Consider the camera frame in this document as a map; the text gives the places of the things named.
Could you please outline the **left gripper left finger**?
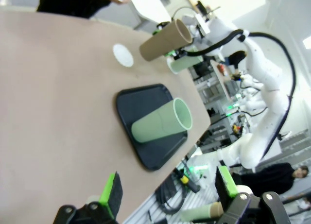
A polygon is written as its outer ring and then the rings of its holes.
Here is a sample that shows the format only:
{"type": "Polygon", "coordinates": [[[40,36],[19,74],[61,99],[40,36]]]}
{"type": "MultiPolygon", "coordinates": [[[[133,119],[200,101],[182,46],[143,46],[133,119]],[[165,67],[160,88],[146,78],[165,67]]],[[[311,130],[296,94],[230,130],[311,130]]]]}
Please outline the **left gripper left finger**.
{"type": "Polygon", "coordinates": [[[123,190],[120,175],[109,175],[104,190],[97,201],[92,201],[77,209],[73,205],[63,205],[53,221],[54,224],[116,224],[121,206],[123,190]]]}

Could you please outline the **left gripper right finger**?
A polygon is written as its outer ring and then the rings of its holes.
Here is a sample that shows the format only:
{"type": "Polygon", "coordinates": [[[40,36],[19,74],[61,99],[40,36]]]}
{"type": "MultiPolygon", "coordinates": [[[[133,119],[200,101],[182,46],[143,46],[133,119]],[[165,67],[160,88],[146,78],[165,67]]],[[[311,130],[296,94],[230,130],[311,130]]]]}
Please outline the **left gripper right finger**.
{"type": "Polygon", "coordinates": [[[218,224],[289,224],[291,221],[275,192],[256,197],[248,192],[238,192],[226,166],[216,169],[215,187],[224,213],[218,224]]]}

